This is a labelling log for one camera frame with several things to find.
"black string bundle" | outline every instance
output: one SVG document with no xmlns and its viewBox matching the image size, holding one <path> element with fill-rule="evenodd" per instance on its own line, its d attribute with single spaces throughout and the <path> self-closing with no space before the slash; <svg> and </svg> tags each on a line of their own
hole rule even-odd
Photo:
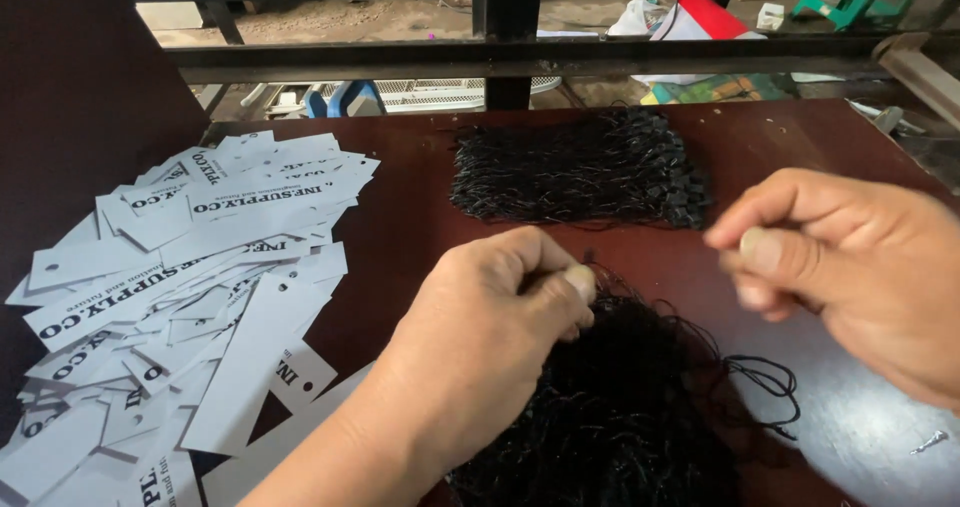
<svg viewBox="0 0 960 507">
<path fill-rule="evenodd" d="M 705 180 L 666 117 L 640 107 L 576 122 L 476 127 L 457 138 L 450 201 L 527 224 L 655 224 L 701 230 Z"/>
<path fill-rule="evenodd" d="M 676 315 L 660 315 L 638 294 L 601 292 L 594 327 L 558 343 L 524 412 L 490 446 L 454 469 L 449 484 L 463 507 L 670 507 L 739 505 L 737 456 L 695 402 L 690 374 L 748 378 L 794 402 L 796 382 L 751 370 L 752 357 L 721 359 L 713 337 Z M 764 385 L 766 378 L 774 386 Z M 729 414 L 720 415 L 724 421 Z M 748 425 L 736 415 L 732 425 Z"/>
</svg>

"right hand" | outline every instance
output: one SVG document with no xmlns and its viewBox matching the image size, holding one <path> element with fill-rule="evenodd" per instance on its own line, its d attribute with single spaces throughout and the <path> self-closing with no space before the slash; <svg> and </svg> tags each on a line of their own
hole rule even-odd
<svg viewBox="0 0 960 507">
<path fill-rule="evenodd" d="M 703 239 L 745 308 L 776 322 L 805 306 L 894 386 L 960 415 L 960 220 L 940 202 L 782 169 Z"/>
</svg>

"pile of tags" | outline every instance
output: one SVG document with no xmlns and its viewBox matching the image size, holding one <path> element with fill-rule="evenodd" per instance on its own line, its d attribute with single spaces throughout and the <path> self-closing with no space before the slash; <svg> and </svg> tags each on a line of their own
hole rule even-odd
<svg viewBox="0 0 960 507">
<path fill-rule="evenodd" d="M 331 229 L 378 161 L 332 134 L 192 147 L 96 198 L 8 305 L 50 353 L 0 449 L 0 504 L 201 507 L 188 450 L 234 457 L 204 483 L 234 505 L 339 405 L 303 336 L 347 273 Z M 247 445 L 267 393 L 294 415 Z"/>
</svg>

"forearm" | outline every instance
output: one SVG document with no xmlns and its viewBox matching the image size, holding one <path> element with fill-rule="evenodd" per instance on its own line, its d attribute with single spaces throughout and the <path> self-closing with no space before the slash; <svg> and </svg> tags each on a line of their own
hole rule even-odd
<svg viewBox="0 0 960 507">
<path fill-rule="evenodd" d="M 240 507 L 415 505 L 442 477 L 421 443 L 426 431 L 398 418 L 396 395 L 372 371 Z"/>
</svg>

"dark brown tabletop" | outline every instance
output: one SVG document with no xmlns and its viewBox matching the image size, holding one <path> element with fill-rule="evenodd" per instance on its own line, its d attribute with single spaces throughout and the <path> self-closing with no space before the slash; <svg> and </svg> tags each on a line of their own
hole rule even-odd
<svg viewBox="0 0 960 507">
<path fill-rule="evenodd" d="M 710 175 L 716 201 L 712 219 L 747 187 L 786 167 L 896 183 L 954 201 L 939 181 L 841 99 L 659 109 L 686 141 L 690 157 Z M 453 131 L 478 124 L 558 123 L 577 118 L 578 111 L 230 122 L 215 124 L 214 131 L 235 135 L 273 129 L 277 140 L 335 133 L 343 150 L 382 160 L 359 206 L 334 229 L 344 243 L 349 274 L 306 336 L 343 378 L 377 357 L 444 251 L 510 228 L 469 218 L 448 201 Z M 724 354 L 761 355 L 797 374 L 802 417 L 787 426 L 798 436 L 787 447 L 802 456 L 786 449 L 764 464 L 744 464 L 742 488 L 750 505 L 960 505 L 960 482 L 952 478 L 951 463 L 960 460 L 957 441 L 909 454 L 936 430 L 951 436 L 960 432 L 957 420 L 911 401 L 873 375 L 816 317 L 801 314 L 770 324 L 741 310 L 733 285 L 716 266 L 716 252 L 703 246 L 699 232 L 638 226 L 596 232 L 562 225 L 546 231 L 575 256 L 594 249 L 597 261 L 645 298 L 665 299 L 713 333 Z M 789 402 L 738 378 L 734 384 L 758 419 L 792 415 Z M 263 415 L 261 425 L 275 420 Z M 442 489 L 427 502 L 449 504 Z"/>
</svg>

